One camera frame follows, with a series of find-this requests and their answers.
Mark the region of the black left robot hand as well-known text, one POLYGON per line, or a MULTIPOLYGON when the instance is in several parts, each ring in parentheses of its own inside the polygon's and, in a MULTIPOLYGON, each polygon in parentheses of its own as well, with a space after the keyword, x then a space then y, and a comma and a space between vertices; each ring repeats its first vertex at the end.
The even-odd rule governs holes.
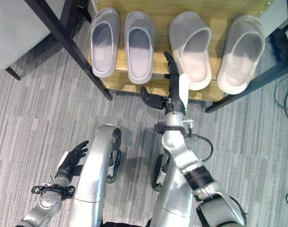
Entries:
POLYGON ((83 165, 78 165, 79 161, 86 156, 88 148, 86 148, 88 140, 78 144, 72 151, 70 151, 60 164, 55 178, 61 176, 67 178, 70 182, 73 176, 79 176, 83 165))

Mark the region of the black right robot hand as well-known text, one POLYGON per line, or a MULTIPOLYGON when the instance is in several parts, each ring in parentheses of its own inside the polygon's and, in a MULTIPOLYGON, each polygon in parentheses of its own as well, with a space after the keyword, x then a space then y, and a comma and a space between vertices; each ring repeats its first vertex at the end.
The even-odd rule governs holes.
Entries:
POLYGON ((173 56, 165 51, 164 56, 167 60, 167 65, 169 69, 169 74, 165 74, 164 77, 169 79, 168 86, 168 98, 164 98, 160 95, 150 94, 145 87, 140 88, 140 95, 142 101, 155 109, 166 109, 166 114, 170 112, 181 112, 185 114, 185 105, 180 98, 179 92, 179 78, 180 74, 178 72, 177 65, 173 56))

